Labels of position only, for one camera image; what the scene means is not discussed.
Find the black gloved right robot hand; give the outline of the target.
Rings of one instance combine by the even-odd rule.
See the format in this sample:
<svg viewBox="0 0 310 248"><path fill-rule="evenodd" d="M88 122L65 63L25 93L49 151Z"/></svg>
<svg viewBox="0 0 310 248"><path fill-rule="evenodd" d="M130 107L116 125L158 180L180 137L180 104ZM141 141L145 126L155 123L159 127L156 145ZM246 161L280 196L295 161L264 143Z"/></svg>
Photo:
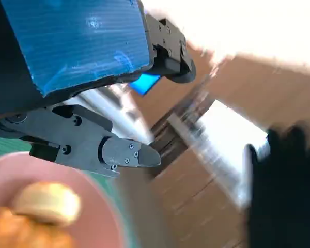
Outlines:
<svg viewBox="0 0 310 248"><path fill-rule="evenodd" d="M268 130L269 153L246 150L251 200L246 215L248 247L310 247L310 146L300 125L283 134Z"/></svg>

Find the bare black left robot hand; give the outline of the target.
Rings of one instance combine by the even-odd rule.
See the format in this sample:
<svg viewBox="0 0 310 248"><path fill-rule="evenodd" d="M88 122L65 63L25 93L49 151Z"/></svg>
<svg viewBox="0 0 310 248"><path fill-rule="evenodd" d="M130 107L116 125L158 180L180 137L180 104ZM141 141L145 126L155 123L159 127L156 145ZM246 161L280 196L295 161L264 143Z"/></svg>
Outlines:
<svg viewBox="0 0 310 248"><path fill-rule="evenodd" d="M184 34L141 1L0 1L0 137L30 142L31 156L109 177L159 166L107 118L63 105L145 74L189 83L196 67Z"/></svg>

